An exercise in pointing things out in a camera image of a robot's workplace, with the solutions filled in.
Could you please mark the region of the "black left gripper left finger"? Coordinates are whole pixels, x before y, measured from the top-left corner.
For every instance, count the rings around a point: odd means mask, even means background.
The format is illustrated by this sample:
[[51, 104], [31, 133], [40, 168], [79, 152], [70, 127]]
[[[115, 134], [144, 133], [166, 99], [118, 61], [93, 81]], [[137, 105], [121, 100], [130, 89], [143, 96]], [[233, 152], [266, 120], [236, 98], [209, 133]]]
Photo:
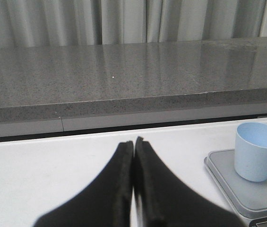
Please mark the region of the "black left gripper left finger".
[[133, 142], [118, 144], [99, 175], [71, 200], [41, 216], [36, 227], [128, 227]]

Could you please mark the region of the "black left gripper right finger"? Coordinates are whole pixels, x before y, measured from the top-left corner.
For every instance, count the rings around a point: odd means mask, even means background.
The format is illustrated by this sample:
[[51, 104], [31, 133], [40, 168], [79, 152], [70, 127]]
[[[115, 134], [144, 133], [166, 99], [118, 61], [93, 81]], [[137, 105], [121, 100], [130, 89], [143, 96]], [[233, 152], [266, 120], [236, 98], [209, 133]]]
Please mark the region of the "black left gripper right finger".
[[134, 155], [134, 192], [144, 227], [242, 227], [233, 213], [208, 201], [183, 183], [138, 137]]

